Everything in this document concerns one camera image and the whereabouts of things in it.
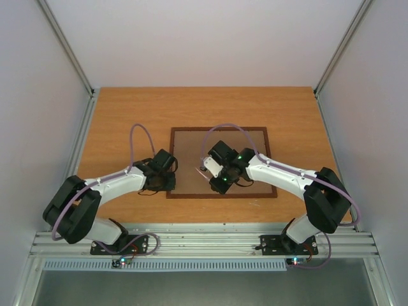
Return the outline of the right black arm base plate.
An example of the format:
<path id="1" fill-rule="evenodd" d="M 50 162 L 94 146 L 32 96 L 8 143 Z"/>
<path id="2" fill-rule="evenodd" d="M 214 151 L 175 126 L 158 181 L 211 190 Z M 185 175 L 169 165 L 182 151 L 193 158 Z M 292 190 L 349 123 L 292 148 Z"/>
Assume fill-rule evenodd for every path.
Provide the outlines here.
<path id="1" fill-rule="evenodd" d="M 285 242 L 280 235 L 261 235 L 259 240 L 257 248 L 263 256 L 314 256 L 319 254 L 315 236 L 309 237 L 302 244 Z"/>

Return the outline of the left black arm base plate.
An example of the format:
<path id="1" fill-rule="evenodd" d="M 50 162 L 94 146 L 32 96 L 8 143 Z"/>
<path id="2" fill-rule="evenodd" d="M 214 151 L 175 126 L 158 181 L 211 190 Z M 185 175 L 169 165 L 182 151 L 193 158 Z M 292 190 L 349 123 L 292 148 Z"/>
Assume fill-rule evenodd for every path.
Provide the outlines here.
<path id="1" fill-rule="evenodd" d="M 103 244 L 100 245 L 97 242 L 93 242 L 90 255 L 129 255 L 129 254 L 146 254 L 147 247 L 149 246 L 148 235 L 127 235 L 118 239 L 113 245 Z"/>

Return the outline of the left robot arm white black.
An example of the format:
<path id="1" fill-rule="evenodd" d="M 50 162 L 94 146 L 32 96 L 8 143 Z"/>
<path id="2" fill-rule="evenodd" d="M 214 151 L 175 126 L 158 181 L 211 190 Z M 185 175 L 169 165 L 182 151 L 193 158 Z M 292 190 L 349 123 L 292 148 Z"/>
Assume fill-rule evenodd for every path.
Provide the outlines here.
<path id="1" fill-rule="evenodd" d="M 68 177 L 43 212 L 52 227 L 52 240 L 75 244 L 86 238 L 106 245 L 114 254 L 123 253 L 129 243 L 126 230 L 113 219 L 98 218 L 99 208 L 125 194 L 174 190 L 178 167 L 177 158 L 161 149 L 152 158 L 103 177 Z"/>

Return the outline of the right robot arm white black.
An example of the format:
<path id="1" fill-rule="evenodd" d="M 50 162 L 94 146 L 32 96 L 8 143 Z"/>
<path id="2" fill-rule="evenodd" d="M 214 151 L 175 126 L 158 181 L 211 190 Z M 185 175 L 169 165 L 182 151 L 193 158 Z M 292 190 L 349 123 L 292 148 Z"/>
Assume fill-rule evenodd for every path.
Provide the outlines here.
<path id="1" fill-rule="evenodd" d="M 211 189 L 226 194 L 240 179 L 262 182 L 285 190 L 305 203 L 306 213 L 290 221 L 276 239 L 281 254 L 292 255 L 318 233 L 332 234 L 351 207 L 346 189 L 333 170 L 295 168 L 268 158 L 254 149 L 241 152 L 217 142 L 201 160 L 212 174 Z"/>

